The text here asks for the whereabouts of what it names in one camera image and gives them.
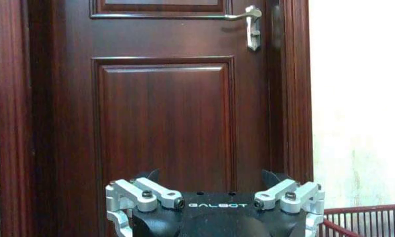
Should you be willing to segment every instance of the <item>hex bolt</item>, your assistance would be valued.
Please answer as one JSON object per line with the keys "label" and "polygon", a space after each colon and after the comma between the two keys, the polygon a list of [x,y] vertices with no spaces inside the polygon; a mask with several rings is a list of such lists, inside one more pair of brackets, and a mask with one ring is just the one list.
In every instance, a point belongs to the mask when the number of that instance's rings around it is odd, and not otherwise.
{"label": "hex bolt", "polygon": [[294,201],[296,200],[296,193],[294,192],[285,192],[285,199]]}
{"label": "hex bolt", "polygon": [[184,207],[184,200],[181,198],[177,198],[173,203],[173,208],[182,209],[182,207]]}
{"label": "hex bolt", "polygon": [[150,190],[144,190],[142,191],[142,197],[146,198],[146,199],[152,198],[152,191]]}
{"label": "hex bolt", "polygon": [[262,209],[262,202],[260,200],[254,199],[253,206],[257,210],[261,210]]}

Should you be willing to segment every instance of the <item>wire basket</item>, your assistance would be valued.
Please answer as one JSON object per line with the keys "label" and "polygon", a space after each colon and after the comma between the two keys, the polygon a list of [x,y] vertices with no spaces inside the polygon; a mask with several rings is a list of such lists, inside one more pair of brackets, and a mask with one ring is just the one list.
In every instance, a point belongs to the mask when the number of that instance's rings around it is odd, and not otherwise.
{"label": "wire basket", "polygon": [[395,237],[395,205],[324,210],[320,237]]}

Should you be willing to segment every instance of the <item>door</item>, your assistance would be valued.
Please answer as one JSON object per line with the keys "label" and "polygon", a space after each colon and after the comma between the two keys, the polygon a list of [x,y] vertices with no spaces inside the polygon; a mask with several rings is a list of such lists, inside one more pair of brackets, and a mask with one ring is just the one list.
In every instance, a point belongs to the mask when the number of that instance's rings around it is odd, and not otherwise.
{"label": "door", "polygon": [[[261,46],[246,47],[254,5]],[[54,0],[58,236],[112,235],[104,186],[160,168],[182,191],[262,189],[269,169],[264,0]]]}

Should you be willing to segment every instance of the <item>silver door handle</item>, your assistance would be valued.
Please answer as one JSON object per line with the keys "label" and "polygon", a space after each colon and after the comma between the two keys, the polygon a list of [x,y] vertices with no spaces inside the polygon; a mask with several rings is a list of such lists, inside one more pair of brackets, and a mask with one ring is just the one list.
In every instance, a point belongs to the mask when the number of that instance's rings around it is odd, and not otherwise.
{"label": "silver door handle", "polygon": [[261,11],[252,5],[245,8],[245,13],[241,15],[224,15],[222,20],[236,21],[245,18],[246,21],[246,47],[256,51],[260,47],[260,30],[258,18]]}

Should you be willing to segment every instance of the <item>wall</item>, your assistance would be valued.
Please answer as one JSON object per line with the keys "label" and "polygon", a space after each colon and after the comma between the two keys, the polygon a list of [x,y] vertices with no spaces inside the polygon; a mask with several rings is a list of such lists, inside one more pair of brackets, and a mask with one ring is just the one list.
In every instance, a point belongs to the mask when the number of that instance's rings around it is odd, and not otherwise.
{"label": "wall", "polygon": [[395,204],[395,0],[309,0],[309,40],[325,206]]}

